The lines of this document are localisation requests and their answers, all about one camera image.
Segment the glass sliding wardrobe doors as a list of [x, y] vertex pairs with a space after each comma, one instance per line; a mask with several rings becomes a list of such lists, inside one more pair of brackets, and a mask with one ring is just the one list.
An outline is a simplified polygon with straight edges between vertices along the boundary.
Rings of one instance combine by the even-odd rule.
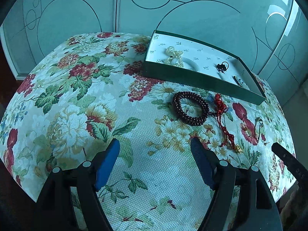
[[154, 30], [225, 49], [270, 82], [307, 75], [307, 19], [295, 0], [17, 0], [1, 41], [25, 76], [72, 35]]

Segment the white jade bangle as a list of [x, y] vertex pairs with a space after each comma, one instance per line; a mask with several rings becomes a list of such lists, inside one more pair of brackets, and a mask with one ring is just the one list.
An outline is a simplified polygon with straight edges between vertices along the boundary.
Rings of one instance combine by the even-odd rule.
[[185, 69], [199, 72], [199, 65], [195, 61], [183, 57], [182, 62]]

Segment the green jewelry box tray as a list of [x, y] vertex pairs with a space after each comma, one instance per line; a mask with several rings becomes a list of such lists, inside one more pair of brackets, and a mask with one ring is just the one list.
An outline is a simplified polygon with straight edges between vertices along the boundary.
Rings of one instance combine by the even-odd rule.
[[[195, 61], [199, 72], [185, 69], [183, 57]], [[229, 63], [225, 73], [216, 68], [223, 61]], [[255, 105], [266, 98], [255, 76], [238, 56], [179, 34], [154, 31], [141, 69], [145, 77], [221, 93]]]

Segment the red knotted cord charm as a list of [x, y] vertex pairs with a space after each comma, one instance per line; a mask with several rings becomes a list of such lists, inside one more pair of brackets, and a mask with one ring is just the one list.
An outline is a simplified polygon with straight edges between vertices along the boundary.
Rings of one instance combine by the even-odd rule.
[[228, 111], [228, 107], [223, 102], [221, 95], [218, 93], [216, 93], [214, 97], [214, 104], [215, 104], [214, 117], [217, 120], [217, 123], [220, 127], [221, 132], [224, 134], [224, 140], [222, 141], [220, 146], [221, 147], [230, 146], [234, 152], [242, 153], [243, 149], [239, 145], [235, 144], [234, 142], [234, 135], [229, 133], [226, 125], [222, 123], [223, 115]]

